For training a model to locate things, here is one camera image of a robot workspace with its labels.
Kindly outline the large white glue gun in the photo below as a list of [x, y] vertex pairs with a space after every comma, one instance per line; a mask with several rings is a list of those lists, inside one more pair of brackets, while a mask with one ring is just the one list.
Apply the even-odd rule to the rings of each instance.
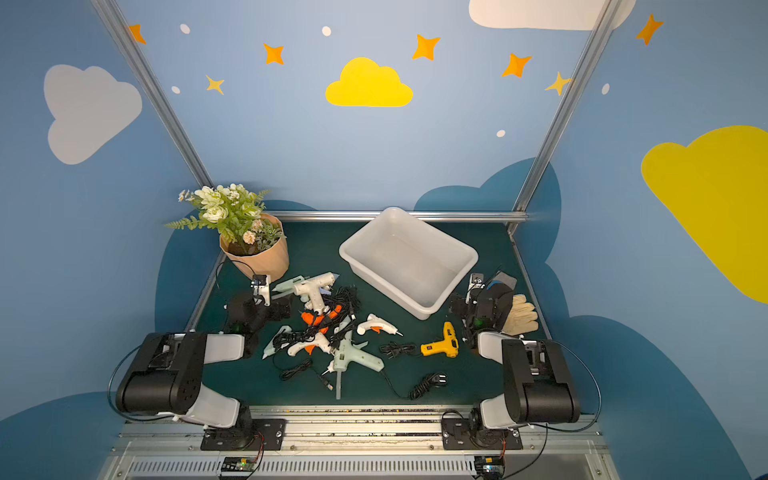
[[328, 310], [323, 293], [328, 294], [330, 292], [336, 279], [337, 275], [332, 272], [304, 279], [293, 286], [293, 293], [301, 299], [307, 310], [321, 315]]

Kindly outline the yellow glue gun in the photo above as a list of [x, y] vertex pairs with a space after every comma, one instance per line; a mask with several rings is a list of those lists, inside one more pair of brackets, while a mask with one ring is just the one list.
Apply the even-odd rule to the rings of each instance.
[[425, 357], [444, 354], [447, 358], [456, 358], [459, 354], [459, 343], [452, 323], [446, 321], [443, 325], [443, 338], [439, 341], [422, 344], [420, 352]]

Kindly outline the large mint glue gun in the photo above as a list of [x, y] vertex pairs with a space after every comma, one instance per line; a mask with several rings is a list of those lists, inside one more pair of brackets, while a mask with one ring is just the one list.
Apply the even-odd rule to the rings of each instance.
[[352, 343], [352, 332], [344, 334], [337, 348], [332, 350], [333, 359], [329, 363], [326, 372], [336, 374], [335, 398], [341, 399], [342, 396], [342, 375], [346, 372], [352, 363], [366, 367], [376, 373], [384, 369], [384, 362], [375, 355], [366, 353], [363, 348], [367, 342], [361, 344]]

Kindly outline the small white orange glue gun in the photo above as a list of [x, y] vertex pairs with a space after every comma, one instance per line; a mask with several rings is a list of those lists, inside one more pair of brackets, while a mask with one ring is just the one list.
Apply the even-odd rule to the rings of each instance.
[[366, 320], [362, 323], [359, 323], [356, 327], [356, 332], [358, 335], [364, 335], [368, 331], [374, 331], [376, 333], [381, 333], [384, 331], [389, 335], [402, 336], [402, 333], [396, 326], [373, 313], [369, 314]]

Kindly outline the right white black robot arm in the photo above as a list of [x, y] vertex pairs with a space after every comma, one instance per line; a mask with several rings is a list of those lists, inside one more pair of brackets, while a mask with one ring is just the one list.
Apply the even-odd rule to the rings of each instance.
[[524, 337], [539, 328], [539, 314], [513, 282], [504, 276], [485, 281], [481, 274], [472, 275], [467, 293], [451, 300], [466, 345], [502, 367], [502, 392], [481, 401], [475, 417], [489, 430], [574, 423], [581, 405], [563, 348], [552, 340]]

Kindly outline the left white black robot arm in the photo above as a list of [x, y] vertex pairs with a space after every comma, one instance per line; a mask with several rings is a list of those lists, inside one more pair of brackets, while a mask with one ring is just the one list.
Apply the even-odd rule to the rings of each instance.
[[240, 428], [245, 405], [203, 384], [204, 367], [250, 358], [266, 323], [290, 317], [290, 301], [268, 300], [264, 294], [243, 293], [226, 305], [221, 333], [153, 333], [134, 348], [131, 364], [118, 386], [108, 384], [110, 407], [133, 422], [156, 418], [208, 428]]

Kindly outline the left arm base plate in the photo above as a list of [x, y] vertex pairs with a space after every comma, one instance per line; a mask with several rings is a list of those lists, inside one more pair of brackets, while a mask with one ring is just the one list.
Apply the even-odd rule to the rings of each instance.
[[254, 419], [227, 429], [204, 430], [202, 451], [278, 451], [285, 438], [287, 421], [278, 418]]

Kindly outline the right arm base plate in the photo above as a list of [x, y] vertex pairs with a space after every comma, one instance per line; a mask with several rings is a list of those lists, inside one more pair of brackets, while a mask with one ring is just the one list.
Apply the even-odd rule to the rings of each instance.
[[522, 450], [518, 430], [487, 429], [472, 420], [448, 416], [440, 421], [441, 438], [445, 450]]

